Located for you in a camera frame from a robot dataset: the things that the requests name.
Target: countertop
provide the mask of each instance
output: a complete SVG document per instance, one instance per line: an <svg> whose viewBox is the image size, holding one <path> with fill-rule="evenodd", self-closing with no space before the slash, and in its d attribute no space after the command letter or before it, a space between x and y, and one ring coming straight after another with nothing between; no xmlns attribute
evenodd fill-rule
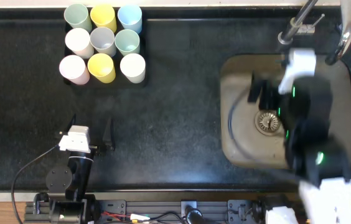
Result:
<svg viewBox="0 0 351 224"><path fill-rule="evenodd" d="M58 143L54 132L76 113L100 129L114 120L115 152L96 157L88 190L294 190L261 171L230 164L221 149L220 68L236 54L280 53L276 37L296 9L145 9L148 83L140 89L81 90L63 84L62 11L0 11L0 190ZM293 47L327 54L339 41L338 8ZM351 69L351 46L343 61ZM46 190L45 176L67 153L26 169L17 189Z"/></svg>

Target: faucet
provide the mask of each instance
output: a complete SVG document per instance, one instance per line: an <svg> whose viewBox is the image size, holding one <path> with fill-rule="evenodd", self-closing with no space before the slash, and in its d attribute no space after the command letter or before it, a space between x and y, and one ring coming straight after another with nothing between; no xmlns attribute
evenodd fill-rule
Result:
<svg viewBox="0 0 351 224"><path fill-rule="evenodd" d="M286 30L279 33L278 40L281 44L289 45L292 43L293 36L298 32L299 28L302 26L303 20L307 17L317 1L318 0L308 0L297 16L290 20ZM351 0L340 0L340 7L342 11L343 29L339 44L325 59L325 62L328 65L336 63L344 55L351 44Z"/></svg>

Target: white cup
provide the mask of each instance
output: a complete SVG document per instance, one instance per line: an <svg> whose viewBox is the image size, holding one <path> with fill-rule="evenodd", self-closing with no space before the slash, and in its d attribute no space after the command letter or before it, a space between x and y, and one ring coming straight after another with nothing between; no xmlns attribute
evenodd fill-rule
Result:
<svg viewBox="0 0 351 224"><path fill-rule="evenodd" d="M74 28L65 37L66 46L76 55L88 59L94 54L94 48L90 43L90 35L85 29Z"/></svg>
<svg viewBox="0 0 351 224"><path fill-rule="evenodd" d="M84 85L90 80L90 74L84 60L77 55L69 55L62 59L59 64L61 75L74 84Z"/></svg>
<svg viewBox="0 0 351 224"><path fill-rule="evenodd" d="M115 35L113 31L106 27L99 27L90 34L90 42L96 51L107 54L110 57L115 56Z"/></svg>
<svg viewBox="0 0 351 224"><path fill-rule="evenodd" d="M132 83L140 83L145 78L145 60L139 54L128 54L120 61L121 72Z"/></svg>
<svg viewBox="0 0 351 224"><path fill-rule="evenodd" d="M116 47L123 56L127 54L139 54L139 36L133 30L121 30L115 37Z"/></svg>
<svg viewBox="0 0 351 224"><path fill-rule="evenodd" d="M143 29L143 12L139 6L122 6L118 11L118 18L125 29L131 29L137 34Z"/></svg>
<svg viewBox="0 0 351 224"><path fill-rule="evenodd" d="M73 28L82 28L87 32L91 32L93 28L90 16L88 16L88 9L82 4L70 5L65 9L63 17Z"/></svg>

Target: drain strainer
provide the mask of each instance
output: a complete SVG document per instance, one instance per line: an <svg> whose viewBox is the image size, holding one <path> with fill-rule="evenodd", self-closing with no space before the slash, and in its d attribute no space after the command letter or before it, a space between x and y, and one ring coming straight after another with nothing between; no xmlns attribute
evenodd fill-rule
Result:
<svg viewBox="0 0 351 224"><path fill-rule="evenodd" d="M256 128L262 134L272 136L281 126L281 121L275 111L259 111L255 118Z"/></svg>

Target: green led light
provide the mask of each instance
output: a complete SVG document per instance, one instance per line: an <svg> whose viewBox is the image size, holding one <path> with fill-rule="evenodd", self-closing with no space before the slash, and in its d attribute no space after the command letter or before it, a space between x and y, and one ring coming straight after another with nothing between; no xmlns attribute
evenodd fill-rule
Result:
<svg viewBox="0 0 351 224"><path fill-rule="evenodd" d="M318 152L317 159L315 160L315 163L317 165L321 164L321 162L324 160L324 153L323 152Z"/></svg>

